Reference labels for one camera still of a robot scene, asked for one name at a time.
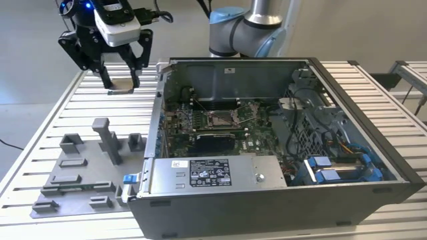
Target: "metal frame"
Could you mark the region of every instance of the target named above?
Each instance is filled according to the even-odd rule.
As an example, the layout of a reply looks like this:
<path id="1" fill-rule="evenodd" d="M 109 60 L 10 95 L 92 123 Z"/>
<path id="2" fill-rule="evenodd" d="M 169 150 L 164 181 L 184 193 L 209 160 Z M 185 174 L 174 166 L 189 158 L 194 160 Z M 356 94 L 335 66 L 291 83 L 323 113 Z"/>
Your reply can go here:
<path id="1" fill-rule="evenodd" d="M 396 61 L 389 73 L 397 74 L 427 96 L 427 62 Z"/>
<path id="2" fill-rule="evenodd" d="M 427 182 L 427 134 L 416 117 L 389 93 L 375 84 L 360 67 L 345 61 L 321 62 L 351 99 L 364 112 L 388 142 Z M 110 76 L 129 77 L 125 64 L 106 64 Z M 149 114 L 156 90 L 156 67 L 150 65 L 140 76 L 140 88 L 133 95 L 110 95 L 90 72 L 80 73 L 36 132 L 13 168 L 1 182 L 0 236 L 24 239 L 142 238 L 130 212 L 92 214 L 73 217 L 32 219 L 30 203 L 37 199 L 52 163 L 58 156 L 60 135 L 80 132 L 84 139 L 97 139 L 92 134 L 90 118 L 110 117 L 118 136 L 134 132 L 148 133 Z M 421 239 L 427 236 L 427 188 L 424 187 L 401 204 L 383 206 L 357 226 L 311 230 L 271 232 L 202 238 L 202 240 L 277 240 L 277 239 Z"/>

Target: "small gray block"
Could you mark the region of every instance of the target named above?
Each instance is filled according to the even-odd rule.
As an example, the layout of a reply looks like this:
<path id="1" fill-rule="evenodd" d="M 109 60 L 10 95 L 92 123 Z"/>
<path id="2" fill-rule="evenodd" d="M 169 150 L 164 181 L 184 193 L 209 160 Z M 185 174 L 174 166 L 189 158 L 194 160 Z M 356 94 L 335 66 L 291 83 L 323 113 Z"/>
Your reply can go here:
<path id="1" fill-rule="evenodd" d="M 86 165 L 88 165 L 88 161 L 85 158 L 76 158 L 76 159 L 61 160 L 58 167 L 60 168 L 84 167 Z"/>
<path id="2" fill-rule="evenodd" d="M 120 206 L 126 206 L 128 204 L 122 202 L 121 193 L 122 193 L 122 189 L 120 186 L 117 186 L 117 190 L 114 191 L 114 199 Z"/>
<path id="3" fill-rule="evenodd" d="M 110 208 L 113 206 L 112 201 L 108 196 L 93 196 L 88 203 L 93 209 L 97 208 Z"/>
<path id="4" fill-rule="evenodd" d="M 40 193 L 41 193 L 42 196 L 45 196 L 45 197 L 64 195 L 64 193 L 62 193 L 57 188 L 41 189 L 41 190 L 40 190 Z"/>
<path id="5" fill-rule="evenodd" d="M 96 185 L 93 187 L 93 189 L 97 193 L 116 191 L 116 186 L 112 181 L 97 181 L 96 184 L 101 184 L 101 185 Z"/>
<path id="6" fill-rule="evenodd" d="M 56 208 L 60 205 L 52 200 L 52 201 L 36 201 L 32 204 L 32 210 L 36 213 L 49 213 L 49 212 L 56 212 Z"/>
<path id="7" fill-rule="evenodd" d="M 76 144 L 82 144 L 78 134 L 65 134 L 60 140 L 58 146 L 65 154 L 78 154 Z"/>
<path id="8" fill-rule="evenodd" d="M 126 138 L 126 145 L 130 152 L 141 152 L 145 150 L 146 138 L 138 133 L 130 133 Z"/>
<path id="9" fill-rule="evenodd" d="M 80 175 L 70 176 L 53 176 L 50 180 L 50 184 L 77 184 L 81 182 Z"/>
<path id="10" fill-rule="evenodd" d="M 92 123 L 92 129 L 94 132 L 108 131 L 109 119 L 108 117 L 97 117 Z"/>

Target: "blue latch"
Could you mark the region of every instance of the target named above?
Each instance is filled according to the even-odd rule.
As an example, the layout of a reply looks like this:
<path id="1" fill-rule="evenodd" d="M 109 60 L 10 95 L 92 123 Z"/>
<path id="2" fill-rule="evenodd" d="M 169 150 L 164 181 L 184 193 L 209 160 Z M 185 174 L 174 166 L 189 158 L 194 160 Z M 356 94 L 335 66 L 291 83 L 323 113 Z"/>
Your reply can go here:
<path id="1" fill-rule="evenodd" d="M 337 172 L 332 169 L 317 171 L 315 173 L 315 179 L 319 184 L 325 184 L 341 180 Z"/>
<path id="2" fill-rule="evenodd" d="M 128 174 L 122 176 L 122 184 L 136 184 L 138 181 L 136 174 Z"/>
<path id="3" fill-rule="evenodd" d="M 309 167 L 328 168 L 332 166 L 327 156 L 312 156 L 308 158 Z"/>
<path id="4" fill-rule="evenodd" d="M 361 160 L 363 160 L 365 165 L 368 165 L 371 163 L 371 158 L 369 158 L 369 156 L 367 154 L 361 155 Z"/>

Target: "white wall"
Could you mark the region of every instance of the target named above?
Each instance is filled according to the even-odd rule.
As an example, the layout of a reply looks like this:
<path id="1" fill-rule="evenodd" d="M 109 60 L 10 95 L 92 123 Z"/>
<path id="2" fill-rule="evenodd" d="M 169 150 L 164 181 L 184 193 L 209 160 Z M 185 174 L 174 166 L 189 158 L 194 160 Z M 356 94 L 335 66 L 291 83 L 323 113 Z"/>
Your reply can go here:
<path id="1" fill-rule="evenodd" d="M 356 60 L 371 72 L 427 60 L 427 0 L 301 0 L 289 57 Z"/>

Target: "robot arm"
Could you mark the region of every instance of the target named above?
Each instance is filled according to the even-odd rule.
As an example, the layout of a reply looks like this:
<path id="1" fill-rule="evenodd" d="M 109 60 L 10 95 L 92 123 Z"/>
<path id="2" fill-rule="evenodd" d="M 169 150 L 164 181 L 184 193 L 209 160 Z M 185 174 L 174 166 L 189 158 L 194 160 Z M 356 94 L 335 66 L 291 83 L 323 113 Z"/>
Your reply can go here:
<path id="1" fill-rule="evenodd" d="M 105 89 L 122 90 L 109 78 L 102 59 L 104 53 L 118 53 L 130 71 L 132 86 L 125 90 L 132 93 L 140 86 L 138 75 L 148 66 L 153 40 L 153 31 L 141 30 L 141 26 L 170 14 L 132 9 L 128 0 L 62 0 L 58 14 L 73 22 L 73 31 L 65 31 L 57 42 L 78 68 L 92 70 Z M 137 57 L 130 42 L 142 47 Z"/>

